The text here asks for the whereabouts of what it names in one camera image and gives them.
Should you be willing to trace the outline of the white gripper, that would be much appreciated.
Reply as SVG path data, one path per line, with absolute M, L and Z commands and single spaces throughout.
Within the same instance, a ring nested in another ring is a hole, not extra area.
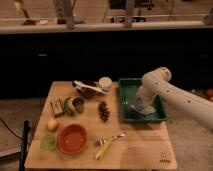
M 142 85 L 137 90 L 136 96 L 142 100 L 143 107 L 146 108 L 152 104 L 156 97 L 156 94 L 146 86 Z

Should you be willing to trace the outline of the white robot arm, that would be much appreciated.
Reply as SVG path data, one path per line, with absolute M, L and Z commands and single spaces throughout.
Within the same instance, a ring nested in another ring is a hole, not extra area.
M 170 84 L 171 77 L 172 74 L 166 67 L 144 74 L 141 78 L 142 85 L 136 92 L 142 106 L 149 106 L 155 96 L 159 95 L 179 110 L 190 114 L 207 129 L 213 130 L 213 102 Z

